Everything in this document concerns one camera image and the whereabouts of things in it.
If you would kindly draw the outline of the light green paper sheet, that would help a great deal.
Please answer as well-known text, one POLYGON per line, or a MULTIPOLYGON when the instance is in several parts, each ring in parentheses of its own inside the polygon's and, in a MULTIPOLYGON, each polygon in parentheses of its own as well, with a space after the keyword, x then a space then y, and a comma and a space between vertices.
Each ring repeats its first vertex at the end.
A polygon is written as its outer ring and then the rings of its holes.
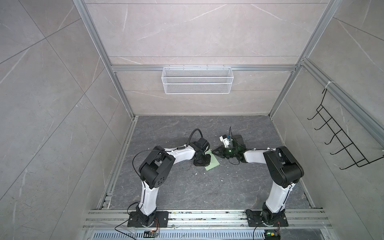
POLYGON ((217 166, 220 165, 219 161, 217 160, 216 156, 212 153, 212 150, 208 150, 206 152, 206 155, 209 155, 211 157, 210 164, 205 167, 206 171, 209 171, 217 166))

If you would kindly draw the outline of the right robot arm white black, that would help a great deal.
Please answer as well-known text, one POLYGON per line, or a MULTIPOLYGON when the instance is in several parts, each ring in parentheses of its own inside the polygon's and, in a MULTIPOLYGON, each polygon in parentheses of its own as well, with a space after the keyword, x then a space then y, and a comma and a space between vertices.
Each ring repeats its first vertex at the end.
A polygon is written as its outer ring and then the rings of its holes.
POLYGON ((241 135, 220 136, 222 146, 212 153, 223 159, 236 158, 242 163, 266 164, 273 180, 267 200, 263 203, 261 222, 266 226, 282 223, 288 197, 304 176, 304 170, 286 146, 248 149, 241 135))

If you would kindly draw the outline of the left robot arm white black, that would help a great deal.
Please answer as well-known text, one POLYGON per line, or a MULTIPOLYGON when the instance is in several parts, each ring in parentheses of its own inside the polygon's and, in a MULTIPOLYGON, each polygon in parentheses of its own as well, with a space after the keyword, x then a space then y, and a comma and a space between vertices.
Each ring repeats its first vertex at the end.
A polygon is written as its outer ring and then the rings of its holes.
POLYGON ((206 154, 209 148, 210 144, 204 138, 171 149, 154 147, 139 167, 142 195, 136 211, 143 225, 148 226, 154 221, 159 188, 166 181, 173 165, 193 160, 195 166, 206 167, 211 162, 211 156, 206 154))

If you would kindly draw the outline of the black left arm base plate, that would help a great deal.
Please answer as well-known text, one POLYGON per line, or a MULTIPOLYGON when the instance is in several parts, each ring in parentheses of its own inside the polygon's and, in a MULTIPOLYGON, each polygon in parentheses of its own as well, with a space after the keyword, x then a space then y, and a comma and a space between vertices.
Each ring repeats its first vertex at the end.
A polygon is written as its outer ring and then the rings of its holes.
POLYGON ((142 212, 131 212, 128 219, 127 227, 160 227, 166 228, 169 221, 169 212, 167 211, 154 211, 149 216, 144 215, 142 212))

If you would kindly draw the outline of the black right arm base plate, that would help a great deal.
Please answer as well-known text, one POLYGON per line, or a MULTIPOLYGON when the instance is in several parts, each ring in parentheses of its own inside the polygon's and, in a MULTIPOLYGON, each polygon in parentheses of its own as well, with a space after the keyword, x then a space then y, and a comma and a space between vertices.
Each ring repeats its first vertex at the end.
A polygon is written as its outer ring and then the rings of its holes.
POLYGON ((262 211, 245 210, 249 227, 288 227, 288 220, 285 215, 286 210, 272 213, 268 209, 262 211))

